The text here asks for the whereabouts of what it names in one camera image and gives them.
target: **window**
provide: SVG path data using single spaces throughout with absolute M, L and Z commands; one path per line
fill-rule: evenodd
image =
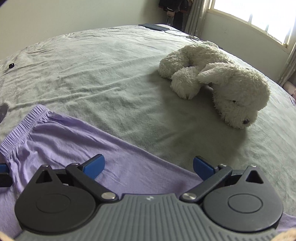
M 243 20 L 285 46 L 289 44 L 296 0 L 212 0 L 210 8 Z

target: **blue rubber pad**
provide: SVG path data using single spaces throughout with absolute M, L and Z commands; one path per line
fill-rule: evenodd
M 207 180 L 210 176 L 215 174 L 215 169 L 201 157 L 195 157 L 193 159 L 193 169 L 202 180 Z
M 105 158 L 99 154 L 82 164 L 82 172 L 95 179 L 105 168 Z
M 0 164 L 0 173 L 9 173 L 9 168 L 6 164 Z

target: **window frame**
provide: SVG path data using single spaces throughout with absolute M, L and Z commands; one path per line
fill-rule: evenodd
M 257 33 L 259 33 L 260 35 L 262 35 L 262 36 L 266 37 L 267 39 L 269 39 L 270 41 L 276 43 L 276 45 L 278 47 L 280 47 L 282 50 L 284 50 L 285 52 L 291 53 L 293 46 L 296 43 L 296 18 L 295 18 L 294 26 L 292 29 L 292 34 L 290 35 L 289 43 L 285 44 L 285 43 L 279 42 L 275 37 L 269 35 L 263 29 L 260 29 L 257 26 L 252 25 L 251 19 L 249 21 L 245 21 L 245 20 L 238 18 L 234 15 L 231 15 L 229 13 L 214 9 L 214 5 L 215 5 L 215 0 L 210 0 L 209 8 L 207 10 L 208 13 L 216 14 L 218 16 L 225 17 L 229 20 L 235 20 L 235 21 L 240 21 L 242 23 L 245 23 L 247 26 L 249 26 L 251 29 L 253 29 Z

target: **white fur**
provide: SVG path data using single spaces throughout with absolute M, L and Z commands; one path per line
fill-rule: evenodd
M 160 61 L 158 71 L 172 79 L 171 88 L 183 99 L 192 99 L 211 83 L 216 109 L 235 128 L 253 124 L 269 100 L 267 79 L 255 69 L 235 64 L 211 42 L 170 53 Z

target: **purple clothing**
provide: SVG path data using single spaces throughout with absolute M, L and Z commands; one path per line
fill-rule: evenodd
M 0 189 L 0 230 L 11 237 L 21 231 L 14 214 L 15 201 L 42 164 L 60 169 L 101 153 L 106 164 L 96 181 L 119 196 L 124 193 L 179 196 L 202 181 L 194 173 L 42 105 L 36 106 L 5 138 L 0 152 L 14 183 L 11 188 Z M 294 217 L 284 215 L 280 229 L 295 225 Z

